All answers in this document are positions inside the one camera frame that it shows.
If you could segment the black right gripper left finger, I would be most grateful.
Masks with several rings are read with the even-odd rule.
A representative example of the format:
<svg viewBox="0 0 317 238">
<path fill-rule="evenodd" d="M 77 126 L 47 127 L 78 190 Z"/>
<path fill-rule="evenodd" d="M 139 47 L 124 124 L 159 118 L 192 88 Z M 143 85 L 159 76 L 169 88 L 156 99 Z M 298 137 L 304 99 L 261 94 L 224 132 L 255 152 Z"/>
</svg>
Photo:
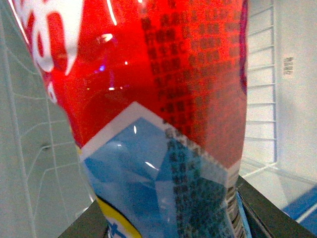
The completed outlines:
<svg viewBox="0 0 317 238">
<path fill-rule="evenodd" d="M 108 224 L 95 200 L 59 238 L 105 238 Z"/>
</svg>

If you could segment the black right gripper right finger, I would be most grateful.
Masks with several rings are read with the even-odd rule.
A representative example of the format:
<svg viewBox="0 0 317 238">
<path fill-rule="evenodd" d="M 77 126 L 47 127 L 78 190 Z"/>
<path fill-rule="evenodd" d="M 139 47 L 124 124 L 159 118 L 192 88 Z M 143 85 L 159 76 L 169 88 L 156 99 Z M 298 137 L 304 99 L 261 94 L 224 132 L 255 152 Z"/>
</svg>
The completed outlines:
<svg viewBox="0 0 317 238">
<path fill-rule="evenodd" d="M 254 238 L 315 238 L 316 235 L 278 209 L 244 178 L 237 180 L 247 222 Z"/>
</svg>

